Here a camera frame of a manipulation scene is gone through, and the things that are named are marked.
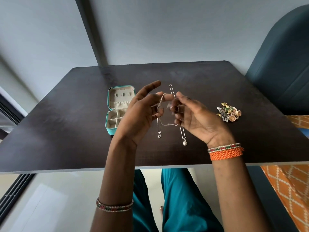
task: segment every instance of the chair backrest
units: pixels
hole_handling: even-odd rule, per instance
[[[285,115],[309,115],[309,5],[272,27],[246,77]]]

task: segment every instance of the teal jewelry box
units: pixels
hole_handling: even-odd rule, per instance
[[[110,111],[106,115],[105,127],[109,135],[115,134],[134,96],[135,89],[131,85],[115,86],[108,90],[107,106]]]

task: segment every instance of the foot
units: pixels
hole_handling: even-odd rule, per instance
[[[163,220],[163,206],[160,206],[161,219]]]

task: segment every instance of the red and green beaded bangle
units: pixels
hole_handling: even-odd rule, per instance
[[[124,205],[124,206],[108,206],[105,205],[103,203],[101,203],[99,201],[99,199],[97,199],[96,201],[96,205],[99,209],[109,212],[109,213],[117,213],[117,212],[126,212],[129,211],[133,205],[134,201],[132,200],[132,202],[128,205]]]
[[[240,147],[240,143],[210,148],[210,149],[208,149],[208,153],[217,152],[217,151],[224,151],[224,150],[228,150],[228,149],[234,149],[234,148],[237,148],[237,147]]]

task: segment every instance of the tabletop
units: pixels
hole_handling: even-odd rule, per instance
[[[108,89],[152,81],[154,92],[181,91],[216,108],[226,102],[242,111],[227,125],[245,149],[246,164],[309,163],[309,140],[227,61],[178,62],[73,68],[0,144],[0,173],[103,169],[112,136],[105,128]],[[166,112],[163,123],[173,121]],[[152,123],[136,153],[136,168],[211,164],[207,145],[185,131]]]

